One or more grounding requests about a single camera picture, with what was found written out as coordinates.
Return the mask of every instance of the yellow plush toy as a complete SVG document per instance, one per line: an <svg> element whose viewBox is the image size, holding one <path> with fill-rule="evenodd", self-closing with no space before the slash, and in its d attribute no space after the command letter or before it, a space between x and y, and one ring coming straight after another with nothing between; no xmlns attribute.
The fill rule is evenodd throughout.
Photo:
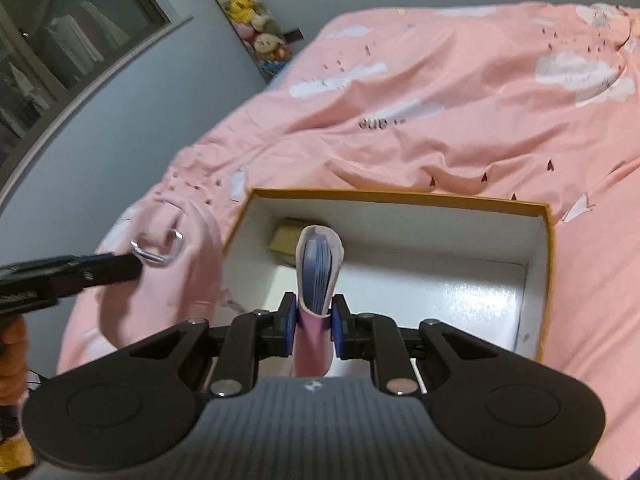
<svg viewBox="0 0 640 480"><path fill-rule="evenodd" d="M231 0L226 13L236 23L251 23L257 17L252 0Z"/></svg>

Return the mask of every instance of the pink blanket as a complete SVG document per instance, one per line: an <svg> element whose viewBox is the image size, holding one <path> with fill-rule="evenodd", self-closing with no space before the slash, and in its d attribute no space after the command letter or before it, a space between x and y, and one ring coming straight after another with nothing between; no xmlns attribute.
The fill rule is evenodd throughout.
<svg viewBox="0 0 640 480"><path fill-rule="evenodd" d="M183 149L138 208L179 194L209 208L226 238L252 187L551 204L557 276L544 361L602 398L594 462L624 478L640 465L639 18L603 4L341 16L277 91ZM125 218L101 248L125 247L130 234ZM95 298L79 299L60 370L113 349Z"/></svg>

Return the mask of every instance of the small cardboard box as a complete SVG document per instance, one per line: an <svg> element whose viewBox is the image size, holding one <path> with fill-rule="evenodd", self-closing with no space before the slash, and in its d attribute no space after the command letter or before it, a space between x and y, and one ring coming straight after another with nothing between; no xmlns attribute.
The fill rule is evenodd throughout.
<svg viewBox="0 0 640 480"><path fill-rule="evenodd" d="M255 189L225 247L225 286L247 310L277 310L296 272L270 251L283 219L313 219L344 245L335 289L354 313L417 328L437 318L527 358L542 358L553 269L542 204L357 190ZM215 324L234 313L222 308ZM368 374L334 360L329 375ZM286 373L260 364L260 373Z"/></svg>

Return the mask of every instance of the bed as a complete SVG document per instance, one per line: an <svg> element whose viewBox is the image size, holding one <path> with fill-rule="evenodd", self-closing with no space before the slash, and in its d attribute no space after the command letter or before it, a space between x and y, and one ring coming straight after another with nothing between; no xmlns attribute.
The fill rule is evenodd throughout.
<svg viewBox="0 0 640 480"><path fill-rule="evenodd" d="M136 219L165 196L209 212L222 241L254 187L548 203L557 253L543 363L603 400L593 462L626 478L640 465L639 41L640 10L606 4L339 16L267 91L181 150L98 250L128 250ZM148 311L105 314L100 298L79 297L60 371L192 314L142 323ZM108 340L100 316L118 315L126 336Z"/></svg>

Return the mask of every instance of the metal d-ring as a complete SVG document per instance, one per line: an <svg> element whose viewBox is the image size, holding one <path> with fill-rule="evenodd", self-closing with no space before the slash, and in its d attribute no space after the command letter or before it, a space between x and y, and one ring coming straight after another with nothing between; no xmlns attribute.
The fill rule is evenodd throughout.
<svg viewBox="0 0 640 480"><path fill-rule="evenodd" d="M182 245L184 243L182 233L178 231L178 229L171 229L171 232L175 237L175 242L171 247L171 251L166 256L161 256L160 254L154 254L140 248L140 245L138 244L138 239L144 236L143 233L140 233L131 241L131 247L133 247L133 252L135 252L140 258L144 258L145 260L148 260L157 266L166 267L178 257L178 254L180 254L180 252L182 251Z"/></svg>

